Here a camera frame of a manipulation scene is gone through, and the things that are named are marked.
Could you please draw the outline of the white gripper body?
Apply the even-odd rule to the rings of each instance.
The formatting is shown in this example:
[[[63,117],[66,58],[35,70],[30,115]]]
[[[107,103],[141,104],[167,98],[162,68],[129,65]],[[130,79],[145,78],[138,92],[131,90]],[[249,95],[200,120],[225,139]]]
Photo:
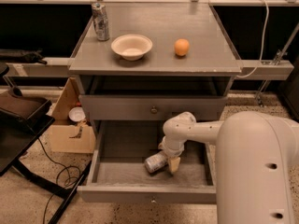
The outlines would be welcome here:
[[[184,151],[184,140],[177,140],[169,137],[164,137],[158,148],[164,152],[167,157],[179,157]]]

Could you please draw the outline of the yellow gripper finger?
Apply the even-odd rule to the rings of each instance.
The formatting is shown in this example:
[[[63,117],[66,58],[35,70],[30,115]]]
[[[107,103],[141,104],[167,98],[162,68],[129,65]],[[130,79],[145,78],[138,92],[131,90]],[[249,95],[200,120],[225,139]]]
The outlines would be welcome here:
[[[172,157],[168,159],[168,167],[171,174],[174,174],[179,167],[180,157]]]

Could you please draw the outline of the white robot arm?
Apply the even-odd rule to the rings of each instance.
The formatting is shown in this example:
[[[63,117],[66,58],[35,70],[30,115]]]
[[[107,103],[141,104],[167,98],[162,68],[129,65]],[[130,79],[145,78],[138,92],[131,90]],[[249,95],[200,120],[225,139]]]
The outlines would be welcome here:
[[[216,146],[218,224],[295,224],[289,168],[299,162],[299,123],[253,111],[198,122],[184,112],[163,130],[170,159],[187,141]]]

